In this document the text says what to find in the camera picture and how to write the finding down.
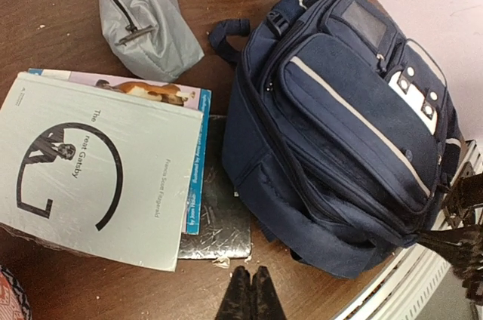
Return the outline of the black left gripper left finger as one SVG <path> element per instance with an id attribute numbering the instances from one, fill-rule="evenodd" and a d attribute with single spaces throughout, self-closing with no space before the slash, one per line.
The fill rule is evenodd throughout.
<path id="1" fill-rule="evenodd" d="M 251 275 L 244 266 L 234 269 L 215 319 L 251 319 Z"/>

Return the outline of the navy blue student backpack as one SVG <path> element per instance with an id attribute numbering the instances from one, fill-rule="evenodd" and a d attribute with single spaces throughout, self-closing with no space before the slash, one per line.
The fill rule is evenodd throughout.
<path id="1" fill-rule="evenodd" d="M 209 35 L 235 66 L 222 163 L 269 240 L 356 278 L 431 229 L 460 160 L 445 75 L 368 0 L 281 0 Z"/>

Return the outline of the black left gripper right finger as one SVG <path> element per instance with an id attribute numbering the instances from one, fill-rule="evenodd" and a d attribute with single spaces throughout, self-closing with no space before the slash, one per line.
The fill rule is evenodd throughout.
<path id="1" fill-rule="evenodd" d="M 287 319 L 266 266 L 260 266 L 252 278 L 251 318 L 255 320 Z"/>

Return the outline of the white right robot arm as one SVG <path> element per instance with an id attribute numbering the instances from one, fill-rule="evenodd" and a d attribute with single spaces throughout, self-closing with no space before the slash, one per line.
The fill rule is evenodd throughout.
<path id="1" fill-rule="evenodd" d="M 482 305 L 482 224 L 470 224 L 467 214 L 482 207 L 482 175 L 464 177 L 444 200 L 450 214 L 462 223 L 453 229 L 417 233 L 417 244 L 436 252 L 463 282 L 466 298 Z"/>

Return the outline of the grey zip pouch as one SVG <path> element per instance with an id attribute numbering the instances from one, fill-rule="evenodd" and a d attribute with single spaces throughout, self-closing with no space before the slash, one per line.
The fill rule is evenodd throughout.
<path id="1" fill-rule="evenodd" d="M 103 37 L 135 76 L 174 82 L 205 55 L 177 0 L 99 0 Z"/>

